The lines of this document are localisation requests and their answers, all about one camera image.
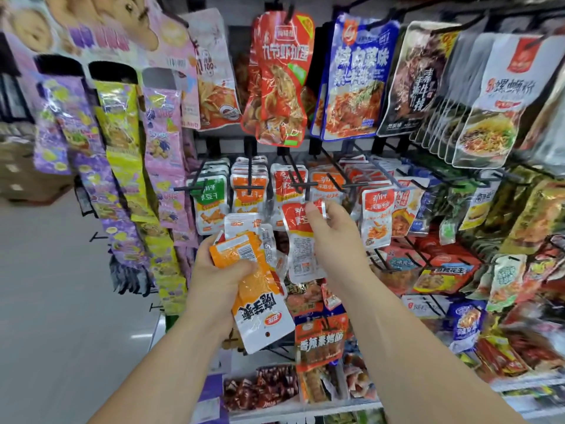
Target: person's right hand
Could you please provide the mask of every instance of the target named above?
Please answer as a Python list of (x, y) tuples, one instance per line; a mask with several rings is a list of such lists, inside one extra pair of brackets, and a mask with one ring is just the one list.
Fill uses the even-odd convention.
[(326, 201), (325, 210), (327, 221), (313, 203), (306, 204), (306, 215), (316, 240), (316, 258), (328, 275), (332, 292), (343, 298), (349, 287), (365, 277), (371, 278), (373, 273), (355, 221), (337, 202)]

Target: blue snack package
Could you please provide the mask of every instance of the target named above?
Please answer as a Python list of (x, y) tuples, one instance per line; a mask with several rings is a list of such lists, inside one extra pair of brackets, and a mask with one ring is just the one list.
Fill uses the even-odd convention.
[(472, 350), (481, 333), (486, 301), (464, 299), (453, 302), (448, 309), (446, 329), (453, 330), (453, 341), (449, 349), (454, 354)]
[(335, 21), (320, 135), (323, 141), (376, 134), (400, 29), (398, 21), (371, 28), (377, 21), (347, 13)]
[(325, 101), (328, 98), (328, 77), (329, 77), (329, 61), (332, 47), (333, 38), (333, 22), (326, 22), (322, 26), (322, 32), (326, 32), (327, 50), (324, 59), (324, 69), (321, 74), (320, 89), (318, 91), (318, 99), (316, 101), (316, 108), (314, 109), (314, 120), (310, 125), (310, 135), (320, 138), (322, 123), (324, 120)]
[(437, 198), (437, 188), (432, 189), (435, 186), (441, 184), (441, 180), (435, 177), (431, 171), (426, 170), (425, 168), (420, 168), (417, 166), (413, 166), (410, 170), (410, 175), (414, 177), (424, 177), (429, 178), (428, 189), (422, 195), (420, 199), (420, 209), (416, 214), (416, 218), (412, 222), (412, 226), (410, 226), (410, 231), (408, 232), (409, 235), (427, 235), (429, 233), (429, 225), (432, 221), (433, 214), (432, 208), (433, 204)]

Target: cartoon bear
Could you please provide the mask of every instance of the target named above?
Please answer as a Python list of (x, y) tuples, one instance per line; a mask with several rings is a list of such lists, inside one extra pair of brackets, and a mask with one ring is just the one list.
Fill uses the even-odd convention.
[(145, 50), (159, 47), (149, 27), (145, 0), (45, 0), (53, 19), (63, 27), (80, 24), (121, 27), (128, 38)]
[(27, 48), (38, 53), (50, 52), (53, 35), (43, 13), (28, 8), (16, 10), (10, 15), (10, 25)]

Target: gray tile floor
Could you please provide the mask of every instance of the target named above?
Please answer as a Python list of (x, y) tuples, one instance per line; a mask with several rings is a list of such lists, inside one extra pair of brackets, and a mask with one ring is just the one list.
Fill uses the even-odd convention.
[(0, 199), (0, 422), (85, 423), (146, 354), (157, 298), (112, 291), (100, 230), (73, 192)]

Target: red oval logo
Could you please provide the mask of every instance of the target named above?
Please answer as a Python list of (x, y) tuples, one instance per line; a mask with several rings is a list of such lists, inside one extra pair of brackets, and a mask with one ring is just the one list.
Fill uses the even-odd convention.
[(273, 324), (278, 323), (282, 317), (283, 317), (283, 314), (280, 313), (280, 312), (269, 315), (265, 319), (265, 326), (272, 326)]

